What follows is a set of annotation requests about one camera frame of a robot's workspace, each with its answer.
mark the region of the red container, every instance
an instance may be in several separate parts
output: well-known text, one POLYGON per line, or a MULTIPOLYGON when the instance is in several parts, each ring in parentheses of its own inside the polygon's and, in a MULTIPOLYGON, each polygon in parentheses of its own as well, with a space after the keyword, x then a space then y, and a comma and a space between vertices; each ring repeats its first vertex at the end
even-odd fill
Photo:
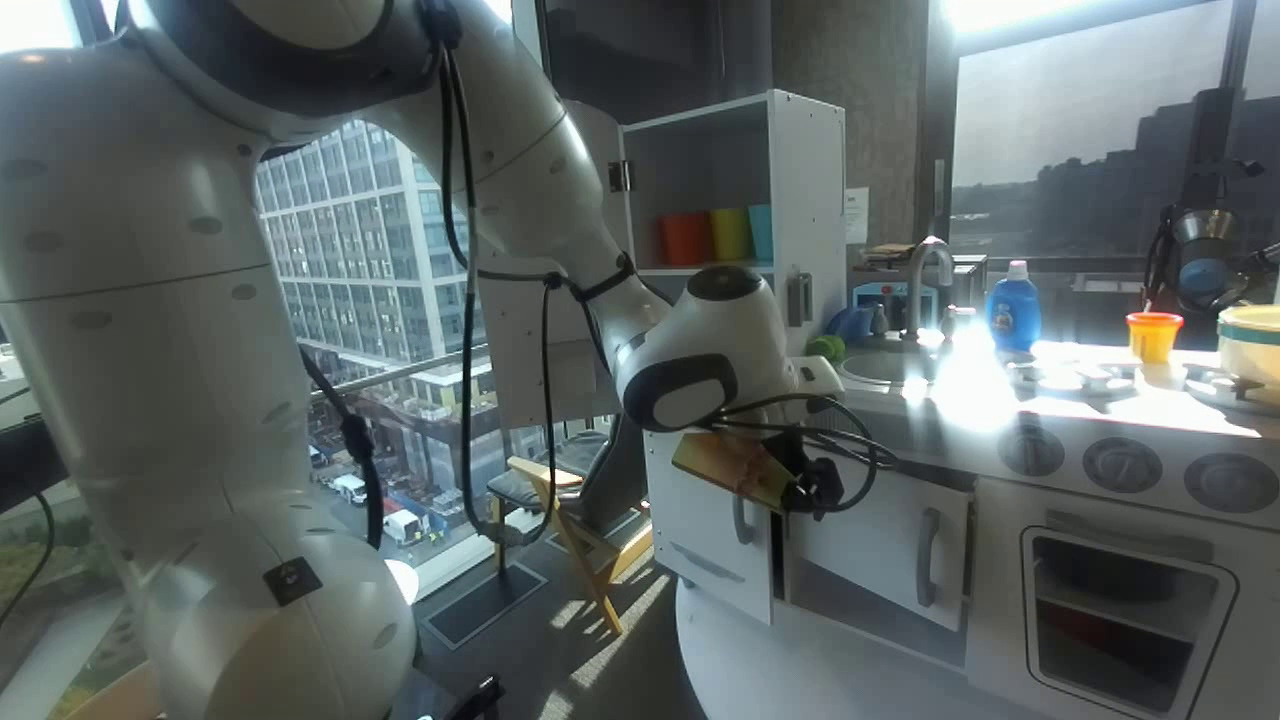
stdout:
POLYGON ((673 268, 696 268, 717 256, 707 210, 681 210, 657 218, 657 256, 673 268))

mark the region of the orange cup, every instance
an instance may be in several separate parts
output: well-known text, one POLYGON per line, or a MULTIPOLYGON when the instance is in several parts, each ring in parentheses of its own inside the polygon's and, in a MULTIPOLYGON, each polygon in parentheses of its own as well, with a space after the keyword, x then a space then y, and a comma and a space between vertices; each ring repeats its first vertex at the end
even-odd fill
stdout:
POLYGON ((659 236, 659 261, 673 268, 696 268, 717 256, 707 210, 659 217, 657 236, 659 236))
POLYGON ((1182 327, 1182 310, 1129 310, 1129 351, 1144 364, 1169 364, 1182 327))

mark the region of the faucet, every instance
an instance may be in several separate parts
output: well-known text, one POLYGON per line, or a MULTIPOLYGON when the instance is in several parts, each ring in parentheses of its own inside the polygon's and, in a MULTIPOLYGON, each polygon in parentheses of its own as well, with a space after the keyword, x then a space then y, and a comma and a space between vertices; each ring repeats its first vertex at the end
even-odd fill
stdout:
POLYGON ((946 344, 952 339, 950 299, 952 299, 957 262, 939 236, 926 236, 914 249, 914 283, 908 283, 908 344, 921 344, 921 294, 926 283, 938 287, 938 310, 946 327, 946 344))

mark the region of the toy kitchen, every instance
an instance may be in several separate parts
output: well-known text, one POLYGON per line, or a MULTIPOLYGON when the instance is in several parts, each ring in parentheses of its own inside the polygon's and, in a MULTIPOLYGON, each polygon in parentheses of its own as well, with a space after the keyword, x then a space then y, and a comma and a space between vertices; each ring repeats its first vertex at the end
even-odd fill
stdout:
POLYGON ((1280 715, 1280 397, 1213 351, 1046 349, 842 402, 896 464, 824 521, 703 483, 648 434, 707 715, 1280 715))

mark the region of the white cabinet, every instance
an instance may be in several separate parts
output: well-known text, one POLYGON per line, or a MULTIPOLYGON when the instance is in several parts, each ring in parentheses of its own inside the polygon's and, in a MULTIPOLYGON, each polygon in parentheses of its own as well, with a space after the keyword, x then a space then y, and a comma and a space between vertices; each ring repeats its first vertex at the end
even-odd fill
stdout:
POLYGON ((771 622, 771 512, 681 471, 677 445, 677 430, 644 430, 657 565, 771 622))
MULTIPOLYGON (((857 491, 866 467, 835 458, 857 491)), ((787 556, 894 600, 950 630, 964 622, 964 550, 971 491, 881 471, 849 512, 787 525, 787 556)))
POLYGON ((673 299, 692 268, 665 268, 659 217, 771 208, 771 253, 747 261, 779 294, 787 349, 843 308, 843 106, 797 91, 760 91, 622 126, 629 242, 644 280, 673 299))

